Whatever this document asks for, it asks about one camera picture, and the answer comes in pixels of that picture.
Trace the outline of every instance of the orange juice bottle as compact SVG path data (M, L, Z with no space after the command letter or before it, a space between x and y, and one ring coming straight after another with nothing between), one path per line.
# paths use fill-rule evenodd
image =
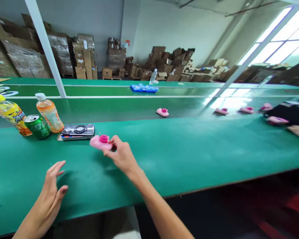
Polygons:
M36 93L36 98L39 100L37 102L37 109L46 120L50 130L53 133L60 133L64 128L64 124L57 114L54 103L51 100L48 100L43 93Z
M3 95L0 95L0 116L13 124L22 136L32 134L24 124L26 116L23 111L16 103L6 100Z

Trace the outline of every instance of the pink plastic part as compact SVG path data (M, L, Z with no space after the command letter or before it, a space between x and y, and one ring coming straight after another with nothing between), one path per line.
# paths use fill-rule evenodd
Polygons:
M164 116L164 117L169 116L168 110L165 108L157 109L156 113L158 113L159 115Z
M222 114L222 115L227 115L227 114L229 114L227 108L222 108L221 110L217 108L217 109L215 110L215 112L220 113L220 114Z
M239 110L248 114L255 113L255 111L251 107L241 107Z
M265 103L263 105L263 107L261 107L260 109L263 110L263 111L269 111L269 110L272 110L272 105L269 104L269 103Z
M97 148L97 149L105 148L105 149L111 150L112 144L108 143L109 139L110 139L110 137L105 134L103 134L101 136L95 135L90 140L90 146L92 146L93 148Z
M283 118L279 118L279 117L276 117L276 116L270 116L268 119L267 119L267 121L269 122L269 123L275 123L275 124L287 124L287 123L289 123L289 121L288 120L286 120L286 119L283 119Z

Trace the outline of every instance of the green workbench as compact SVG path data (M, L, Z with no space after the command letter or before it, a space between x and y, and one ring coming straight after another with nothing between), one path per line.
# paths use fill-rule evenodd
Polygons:
M188 193L299 168L299 138L260 115L95 123L119 135L163 196ZM0 235L14 232L38 197L46 170L66 160L67 184L57 220L141 202L129 180L89 141L22 137L0 128Z
M97 122L97 134L117 134L129 142L163 196L299 168L299 138L266 124L260 114L238 112L240 107L258 109L292 100L299 87L237 84L213 99L222 83L160 82L159 94L135 95L128 81L64 79L72 98L59 99L51 80L19 78L4 84L19 92L9 99L26 115L38 113L34 93L46 93L64 123ZM156 114L162 107L169 110L168 118ZM213 115L217 107L230 114ZM56 134L36 140L11 126L0 117L0 235L16 231L41 191L46 170L60 160L66 160L66 173L58 185L69 185L69 191L57 221L141 202L128 179L88 141L60 142Z

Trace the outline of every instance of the window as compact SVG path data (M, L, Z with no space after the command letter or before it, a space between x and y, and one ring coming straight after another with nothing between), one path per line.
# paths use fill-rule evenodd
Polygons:
M281 11L249 51L241 58L238 65L242 65L247 60L247 58L257 49L259 44L265 40L290 10L291 7L288 7ZM249 65L255 63L289 63L290 65L299 63L299 11L274 36L271 42L264 47Z

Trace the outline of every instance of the white metal pole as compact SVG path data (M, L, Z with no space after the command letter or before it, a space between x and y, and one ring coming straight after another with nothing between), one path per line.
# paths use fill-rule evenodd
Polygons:
M44 53L46 55L47 61L49 63L52 75L54 77L57 89L59 90L60 96L62 98L66 98L66 93L62 84L62 80L60 77L59 70L57 68L54 55L51 49L51 45L48 39L48 35L46 29L44 28L43 20L38 8L37 0L25 0L26 5L28 7L30 16L32 18L33 24L36 28L37 34L41 41L41 45L43 47Z
M280 21L280 23L272 30L272 32L263 40L256 50L247 58L247 60L232 74L224 86L217 92L214 97L220 97L221 94L233 83L253 59L265 48L265 46L274 38L274 36L287 24L287 22L298 12L299 6L293 6L289 13Z

